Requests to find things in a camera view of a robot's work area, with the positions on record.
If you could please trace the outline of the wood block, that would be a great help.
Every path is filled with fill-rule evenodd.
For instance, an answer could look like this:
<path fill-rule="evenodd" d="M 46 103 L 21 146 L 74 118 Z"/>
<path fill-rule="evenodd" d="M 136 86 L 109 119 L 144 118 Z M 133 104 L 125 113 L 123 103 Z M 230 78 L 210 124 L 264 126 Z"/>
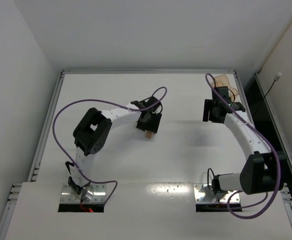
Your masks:
<path fill-rule="evenodd" d="M 145 137 L 147 139 L 151 139 L 153 137 L 154 133 L 152 131 L 146 131 L 145 133 Z"/>

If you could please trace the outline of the translucent orange plastic container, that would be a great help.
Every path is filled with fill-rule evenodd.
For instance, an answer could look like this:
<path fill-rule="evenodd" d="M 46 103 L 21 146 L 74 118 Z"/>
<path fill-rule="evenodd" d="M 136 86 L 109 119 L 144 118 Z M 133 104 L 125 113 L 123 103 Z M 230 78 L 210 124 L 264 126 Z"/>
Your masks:
<path fill-rule="evenodd" d="M 236 83 L 231 82 L 226 74 L 215 76 L 214 80 L 211 81 L 211 85 L 213 87 L 228 87 L 230 92 L 229 96 L 233 99 L 233 101 L 239 95 Z"/>

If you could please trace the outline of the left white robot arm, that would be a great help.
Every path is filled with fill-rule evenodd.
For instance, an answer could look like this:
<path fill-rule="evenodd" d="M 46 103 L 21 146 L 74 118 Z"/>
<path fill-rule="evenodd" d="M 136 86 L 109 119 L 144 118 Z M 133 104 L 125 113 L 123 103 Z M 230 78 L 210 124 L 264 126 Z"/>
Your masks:
<path fill-rule="evenodd" d="M 123 107 L 111 110 L 90 108 L 73 131 L 76 156 L 73 163 L 67 162 L 70 173 L 68 184 L 75 194 L 80 195 L 90 184 L 89 173 L 92 170 L 96 154 L 104 147 L 112 129 L 136 123 L 143 132 L 158 132 L 162 117 L 162 103 L 151 96 L 141 101 L 132 101 Z"/>

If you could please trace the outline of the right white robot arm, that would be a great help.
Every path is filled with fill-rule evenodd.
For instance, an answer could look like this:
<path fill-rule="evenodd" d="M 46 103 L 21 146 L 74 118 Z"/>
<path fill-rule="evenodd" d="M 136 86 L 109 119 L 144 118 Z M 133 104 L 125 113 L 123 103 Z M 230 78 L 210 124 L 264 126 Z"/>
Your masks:
<path fill-rule="evenodd" d="M 232 101 L 226 86 L 215 87 L 212 98 L 204 102 L 203 121 L 224 124 L 234 135 L 246 158 L 239 173 L 217 174 L 212 191 L 242 191 L 247 195 L 280 191 L 284 186 L 285 155 L 272 151 L 261 138 L 240 102 Z"/>

